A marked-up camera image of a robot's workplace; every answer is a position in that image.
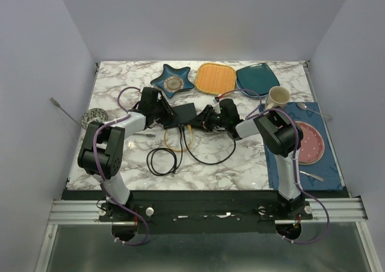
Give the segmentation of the black network switch box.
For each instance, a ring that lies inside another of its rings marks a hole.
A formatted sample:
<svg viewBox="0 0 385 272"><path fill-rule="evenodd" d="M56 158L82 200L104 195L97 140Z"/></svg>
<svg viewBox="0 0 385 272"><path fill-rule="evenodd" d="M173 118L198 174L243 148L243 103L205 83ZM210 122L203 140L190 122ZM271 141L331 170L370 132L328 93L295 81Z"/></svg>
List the black network switch box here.
<svg viewBox="0 0 385 272"><path fill-rule="evenodd" d="M188 103L172 107L173 115L165 123L163 123L164 129L177 128L179 126L185 126L190 120L197 116L194 103Z"/></svg>

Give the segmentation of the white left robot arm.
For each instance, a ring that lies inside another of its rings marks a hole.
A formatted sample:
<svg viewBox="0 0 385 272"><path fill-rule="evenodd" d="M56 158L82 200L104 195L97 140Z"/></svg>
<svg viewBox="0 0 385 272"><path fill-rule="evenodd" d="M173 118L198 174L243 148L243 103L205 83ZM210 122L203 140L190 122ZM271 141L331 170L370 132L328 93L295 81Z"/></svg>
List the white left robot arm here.
<svg viewBox="0 0 385 272"><path fill-rule="evenodd" d="M173 110L161 92L144 87L138 105L124 116L105 123L92 121L88 124L78 166L96 177L108 201L114 203L112 213L119 220L130 219L134 211L128 202L131 192L120 175L125 139L153 123L164 124L173 116Z"/></svg>

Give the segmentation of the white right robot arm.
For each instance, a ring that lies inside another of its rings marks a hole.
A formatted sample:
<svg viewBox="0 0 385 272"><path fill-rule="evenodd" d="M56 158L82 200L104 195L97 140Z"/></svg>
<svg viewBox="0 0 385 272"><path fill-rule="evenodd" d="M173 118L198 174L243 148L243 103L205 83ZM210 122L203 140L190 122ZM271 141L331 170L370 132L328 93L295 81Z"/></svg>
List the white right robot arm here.
<svg viewBox="0 0 385 272"><path fill-rule="evenodd" d="M303 139L301 128L278 108L268 108L243 120L233 100L224 99L218 104L218 109L207 105L188 124L205 132L222 128L233 140L261 135L268 150L275 156L279 173L278 191L284 200L277 203L277 213L282 218L292 218L299 209L295 199L302 192L298 167L300 142Z"/></svg>

